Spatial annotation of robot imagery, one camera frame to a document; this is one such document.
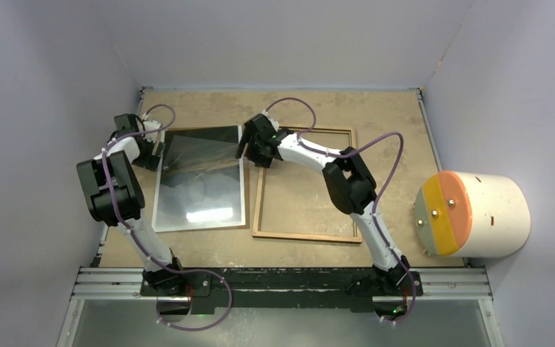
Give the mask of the black wooden picture frame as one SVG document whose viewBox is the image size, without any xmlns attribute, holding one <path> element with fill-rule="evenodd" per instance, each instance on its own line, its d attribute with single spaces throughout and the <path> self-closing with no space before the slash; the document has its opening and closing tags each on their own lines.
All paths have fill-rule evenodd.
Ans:
<svg viewBox="0 0 555 347">
<path fill-rule="evenodd" d="M 255 239 L 362 243 L 355 223 L 334 208 L 322 175 L 279 160 L 258 171 L 251 234 Z"/>
</svg>

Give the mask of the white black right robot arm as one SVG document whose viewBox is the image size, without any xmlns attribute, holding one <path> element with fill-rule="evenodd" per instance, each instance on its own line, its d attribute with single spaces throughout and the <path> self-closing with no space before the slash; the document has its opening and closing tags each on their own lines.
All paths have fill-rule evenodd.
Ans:
<svg viewBox="0 0 555 347">
<path fill-rule="evenodd" d="M 406 256 L 392 240 L 379 213 L 383 191 L 377 189 L 359 150 L 318 145 L 259 113 L 244 123 L 236 157 L 245 157 L 261 168 L 269 168 L 274 160 L 296 163 L 320 174 L 332 204 L 349 216 L 361 232 L 379 289 L 394 294 L 405 283 L 416 284 Z"/>
</svg>

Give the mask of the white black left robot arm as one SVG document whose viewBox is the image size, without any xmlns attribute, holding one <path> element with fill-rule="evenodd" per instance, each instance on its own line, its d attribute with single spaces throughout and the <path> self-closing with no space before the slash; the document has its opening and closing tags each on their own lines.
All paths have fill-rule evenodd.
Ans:
<svg viewBox="0 0 555 347">
<path fill-rule="evenodd" d="M 145 287 L 170 296 L 186 288 L 179 259 L 145 217 L 145 196 L 133 167 L 155 170 L 158 155 L 156 121 L 126 113 L 115 116 L 116 130 L 99 155 L 76 165 L 85 203 L 92 218 L 116 228 L 142 259 Z"/>
</svg>

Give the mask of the white cylinder with orange lid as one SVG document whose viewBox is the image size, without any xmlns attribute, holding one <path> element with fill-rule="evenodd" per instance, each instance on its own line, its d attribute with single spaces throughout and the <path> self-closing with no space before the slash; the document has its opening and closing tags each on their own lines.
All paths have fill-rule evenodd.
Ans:
<svg viewBox="0 0 555 347">
<path fill-rule="evenodd" d="M 418 190 L 413 209 L 432 257 L 506 257 L 530 235 L 525 196 L 506 176 L 440 171 Z"/>
</svg>

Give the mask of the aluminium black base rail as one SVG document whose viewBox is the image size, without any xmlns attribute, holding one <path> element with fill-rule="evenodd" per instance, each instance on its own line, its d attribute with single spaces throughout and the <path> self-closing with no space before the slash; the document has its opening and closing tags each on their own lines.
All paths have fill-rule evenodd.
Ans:
<svg viewBox="0 0 555 347">
<path fill-rule="evenodd" d="M 214 267 L 182 284 L 153 289 L 138 268 L 83 268 L 72 298 L 183 304 L 192 314 L 217 308 L 348 309 L 399 317 L 425 301 L 491 299 L 486 271 L 465 267 L 414 268 L 396 287 L 370 267 Z"/>
</svg>

